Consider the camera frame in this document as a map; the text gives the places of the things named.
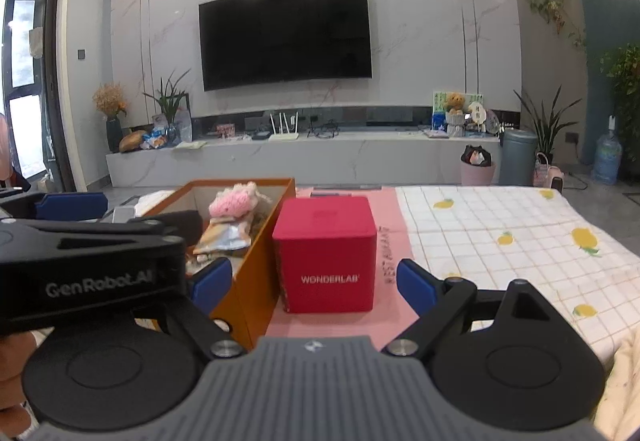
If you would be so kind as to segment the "person left hand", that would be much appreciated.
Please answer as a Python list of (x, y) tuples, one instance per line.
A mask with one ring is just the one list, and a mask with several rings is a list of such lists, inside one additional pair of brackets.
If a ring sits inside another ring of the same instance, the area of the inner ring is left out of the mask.
[(1, 338), (0, 345), (0, 409), (1, 432), (13, 439), (29, 429), (32, 424), (24, 408), (25, 395), (22, 373), (28, 359), (37, 349), (32, 333), (21, 333)]

